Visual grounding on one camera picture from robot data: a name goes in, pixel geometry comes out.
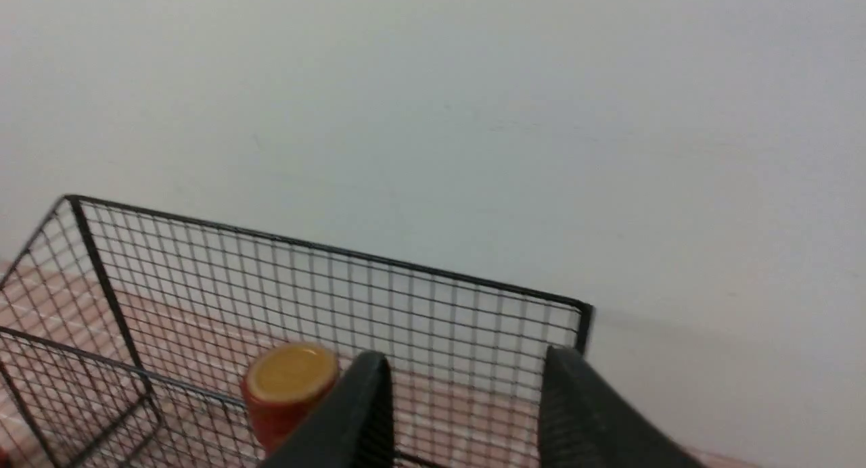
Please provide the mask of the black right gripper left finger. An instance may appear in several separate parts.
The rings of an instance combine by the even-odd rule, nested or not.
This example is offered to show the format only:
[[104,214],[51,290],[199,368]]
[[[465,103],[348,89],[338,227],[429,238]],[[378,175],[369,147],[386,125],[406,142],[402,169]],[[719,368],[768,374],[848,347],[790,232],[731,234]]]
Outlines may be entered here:
[[365,351],[260,467],[392,467],[394,461],[392,373],[383,354]]

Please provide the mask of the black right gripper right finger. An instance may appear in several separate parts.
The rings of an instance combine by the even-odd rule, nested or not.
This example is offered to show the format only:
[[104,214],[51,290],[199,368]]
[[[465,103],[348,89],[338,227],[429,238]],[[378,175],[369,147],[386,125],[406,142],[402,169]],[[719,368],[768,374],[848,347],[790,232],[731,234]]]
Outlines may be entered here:
[[545,351],[541,467],[701,467],[637,412],[576,349]]

